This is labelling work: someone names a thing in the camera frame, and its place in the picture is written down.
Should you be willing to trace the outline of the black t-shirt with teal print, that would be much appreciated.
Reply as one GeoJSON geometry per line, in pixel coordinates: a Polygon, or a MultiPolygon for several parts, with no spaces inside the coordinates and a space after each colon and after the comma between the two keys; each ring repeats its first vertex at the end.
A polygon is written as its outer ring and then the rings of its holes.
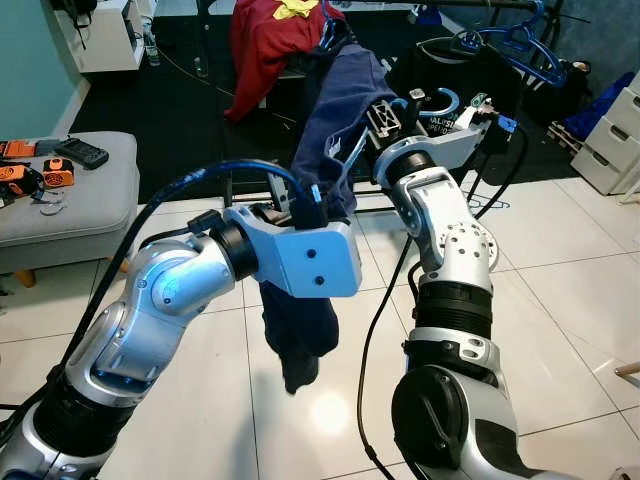
{"type": "MultiPolygon", "coordinates": [[[[431,38],[424,44],[408,47],[385,76],[389,87],[406,100],[412,90],[425,92],[428,110],[451,104],[448,96],[438,92],[439,88],[447,88],[460,97],[460,110],[465,110],[476,95],[485,93],[498,113],[515,119],[518,109],[529,99],[524,77],[490,47],[477,52],[448,52],[445,46],[449,41],[449,37],[431,38]]],[[[512,134],[494,123],[479,145],[485,159],[475,163],[474,156],[468,155],[451,174],[462,180],[468,172],[477,172],[489,186],[532,182],[535,164],[530,154],[531,140],[525,132],[518,137],[518,152],[512,154],[509,151],[512,134]]]]}

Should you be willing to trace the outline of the grey upholstered ottoman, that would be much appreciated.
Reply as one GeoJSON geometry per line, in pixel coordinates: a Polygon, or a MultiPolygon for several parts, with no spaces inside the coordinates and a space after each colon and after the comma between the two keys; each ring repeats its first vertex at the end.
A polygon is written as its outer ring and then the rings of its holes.
{"type": "Polygon", "coordinates": [[[78,168],[61,189],[61,209],[47,215],[31,198],[0,207],[0,275],[113,256],[138,211],[140,169],[132,134],[72,133],[108,152],[99,168],[78,168]]]}

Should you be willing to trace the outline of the clear plastic bottle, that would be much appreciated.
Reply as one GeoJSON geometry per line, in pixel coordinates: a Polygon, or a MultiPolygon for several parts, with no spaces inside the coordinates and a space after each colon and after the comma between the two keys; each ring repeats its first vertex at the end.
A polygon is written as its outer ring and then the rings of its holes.
{"type": "Polygon", "coordinates": [[[150,29],[147,29],[147,31],[143,32],[142,40],[143,54],[145,54],[147,63],[150,64],[151,67],[160,67],[161,59],[159,55],[159,49],[157,49],[154,32],[151,32],[150,29]]]}

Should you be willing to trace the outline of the white side cabinet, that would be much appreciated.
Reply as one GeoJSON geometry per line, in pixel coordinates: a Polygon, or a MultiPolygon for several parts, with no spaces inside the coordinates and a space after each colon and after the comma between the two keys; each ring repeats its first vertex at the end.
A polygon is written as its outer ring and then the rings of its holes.
{"type": "Polygon", "coordinates": [[[60,36],[79,73],[140,67],[143,22],[155,0],[50,0],[60,36]]]}

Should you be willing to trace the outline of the blue plastic hanger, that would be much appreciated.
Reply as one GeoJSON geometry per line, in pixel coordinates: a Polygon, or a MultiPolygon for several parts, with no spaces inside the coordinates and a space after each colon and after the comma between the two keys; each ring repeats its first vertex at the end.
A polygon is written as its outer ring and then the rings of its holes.
{"type": "Polygon", "coordinates": [[[524,74],[529,74],[536,81],[549,86],[562,87],[567,78],[563,61],[549,46],[540,41],[532,29],[547,13],[547,8],[543,0],[526,1],[532,6],[529,18],[508,27],[503,33],[502,45],[511,51],[507,59],[511,61],[513,67],[524,74]]]}
{"type": "MultiPolygon", "coordinates": [[[[460,119],[465,110],[460,110],[460,97],[447,88],[439,88],[439,93],[448,96],[451,104],[445,108],[428,110],[425,108],[428,96],[421,90],[412,90],[410,99],[404,100],[404,137],[412,134],[426,134],[426,136],[440,136],[440,134],[457,131],[454,123],[460,119]]],[[[381,99],[393,100],[390,96],[381,96],[365,102],[364,110],[356,116],[356,122],[351,128],[344,131],[342,136],[333,137],[333,157],[340,161],[340,174],[334,180],[334,186],[330,192],[334,196],[355,197],[353,183],[366,173],[372,183],[379,186],[374,178],[374,164],[378,155],[390,143],[374,143],[370,141],[369,129],[367,129],[366,110],[371,102],[381,99]]]]}
{"type": "Polygon", "coordinates": [[[323,29],[317,50],[338,49],[348,36],[346,17],[340,10],[335,9],[329,0],[321,0],[317,9],[323,14],[323,29]]]}
{"type": "Polygon", "coordinates": [[[460,46],[479,50],[481,46],[493,47],[504,59],[525,65],[552,64],[556,56],[549,55],[530,26],[486,26],[463,29],[456,36],[460,46]]]}

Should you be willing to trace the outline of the blue cloth bundle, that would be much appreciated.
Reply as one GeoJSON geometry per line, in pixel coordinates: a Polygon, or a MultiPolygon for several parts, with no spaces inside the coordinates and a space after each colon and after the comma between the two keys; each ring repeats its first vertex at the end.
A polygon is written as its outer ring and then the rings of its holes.
{"type": "Polygon", "coordinates": [[[594,131],[599,120],[611,110],[614,101],[621,96],[623,88],[630,87],[635,77],[636,72],[623,73],[616,82],[611,84],[603,93],[600,93],[600,95],[591,101],[589,105],[586,105],[584,109],[577,111],[577,113],[571,116],[567,116],[567,118],[563,120],[563,125],[566,127],[567,132],[573,134],[577,140],[586,140],[586,138],[590,136],[590,133],[594,131]]]}

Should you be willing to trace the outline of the navy blue garment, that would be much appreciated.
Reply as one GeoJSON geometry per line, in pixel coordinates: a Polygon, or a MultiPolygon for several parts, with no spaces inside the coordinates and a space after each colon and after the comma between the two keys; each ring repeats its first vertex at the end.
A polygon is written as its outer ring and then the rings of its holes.
{"type": "MultiPolygon", "coordinates": [[[[326,65],[291,163],[294,177],[315,184],[324,197],[326,216],[348,221],[357,201],[351,175],[340,156],[351,154],[364,131],[371,104],[392,100],[387,69],[365,47],[348,44],[326,65]]],[[[340,326],[329,298],[296,298],[268,282],[259,283],[265,339],[282,365],[285,393],[314,383],[319,360],[338,346],[340,326]]]]}

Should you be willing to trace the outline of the black clothes rack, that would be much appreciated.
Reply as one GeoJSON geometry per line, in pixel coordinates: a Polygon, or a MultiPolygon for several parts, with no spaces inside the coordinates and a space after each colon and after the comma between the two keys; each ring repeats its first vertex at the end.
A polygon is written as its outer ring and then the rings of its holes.
{"type": "MultiPolygon", "coordinates": [[[[198,20],[198,36],[201,42],[201,55],[205,55],[206,67],[214,69],[215,77],[220,76],[224,72],[234,73],[232,65],[221,65],[212,58],[215,52],[212,51],[210,44],[212,38],[210,36],[210,22],[214,22],[216,15],[223,13],[230,15],[234,10],[237,0],[189,0],[195,9],[195,17],[198,20]]],[[[561,29],[564,18],[571,17],[564,12],[564,1],[566,0],[323,0],[328,1],[330,6],[334,6],[349,15],[347,12],[407,12],[407,22],[419,22],[417,18],[424,17],[419,10],[422,9],[474,9],[485,12],[489,15],[488,20],[475,20],[475,22],[465,23],[462,20],[453,18],[447,12],[440,14],[440,22],[448,24],[439,28],[448,29],[451,35],[457,35],[456,32],[462,29],[480,29],[484,28],[513,28],[507,24],[518,24],[529,20],[530,31],[538,32],[535,27],[543,23],[545,26],[540,27],[541,33],[539,42],[548,47],[548,49],[556,49],[556,44],[561,38],[561,29]],[[504,10],[512,10],[512,12],[522,12],[516,20],[506,20],[503,23],[502,15],[504,10]]],[[[219,197],[223,201],[223,206],[230,206],[234,201],[268,201],[265,192],[268,192],[268,182],[266,180],[250,180],[248,177],[237,179],[234,175],[230,175],[228,179],[218,180],[219,197]]]]}

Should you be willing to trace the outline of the red shirt with yellow print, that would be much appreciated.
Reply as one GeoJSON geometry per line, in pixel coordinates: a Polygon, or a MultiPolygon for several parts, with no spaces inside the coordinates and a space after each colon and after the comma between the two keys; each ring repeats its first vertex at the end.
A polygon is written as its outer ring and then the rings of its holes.
{"type": "Polygon", "coordinates": [[[242,122],[268,96],[289,56],[314,50],[326,22],[344,17],[324,0],[236,0],[229,29],[236,91],[223,113],[227,123],[242,122]]]}

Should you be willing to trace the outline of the orange black battery pack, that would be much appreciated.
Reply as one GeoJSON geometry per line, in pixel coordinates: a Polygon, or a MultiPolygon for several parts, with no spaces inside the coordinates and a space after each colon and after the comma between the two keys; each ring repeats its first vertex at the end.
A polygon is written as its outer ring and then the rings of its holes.
{"type": "Polygon", "coordinates": [[[41,174],[46,189],[70,187],[76,183],[76,165],[68,157],[46,157],[41,174]]]}
{"type": "Polygon", "coordinates": [[[6,197],[33,195],[44,189],[44,175],[23,163],[0,163],[0,192],[6,197]]]}
{"type": "Polygon", "coordinates": [[[37,155],[37,147],[37,142],[29,142],[26,140],[0,141],[0,160],[35,157],[37,155]]]}

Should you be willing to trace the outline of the plastic drawer unit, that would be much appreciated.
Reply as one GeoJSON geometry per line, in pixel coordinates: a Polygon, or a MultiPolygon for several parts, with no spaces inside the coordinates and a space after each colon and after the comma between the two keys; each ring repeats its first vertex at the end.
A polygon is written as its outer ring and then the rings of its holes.
{"type": "Polygon", "coordinates": [[[623,74],[608,109],[596,116],[572,169],[600,195],[622,195],[639,174],[640,97],[636,73],[623,74]]]}

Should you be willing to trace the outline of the black remote control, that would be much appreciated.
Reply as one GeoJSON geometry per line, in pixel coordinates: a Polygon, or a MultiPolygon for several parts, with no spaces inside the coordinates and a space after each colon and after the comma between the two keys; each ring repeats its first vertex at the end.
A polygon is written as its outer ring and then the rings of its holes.
{"type": "Polygon", "coordinates": [[[60,141],[54,148],[55,154],[58,154],[73,163],[81,165],[87,170],[99,169],[106,161],[110,159],[109,151],[104,148],[92,146],[91,143],[78,140],[78,138],[68,137],[60,141]]]}

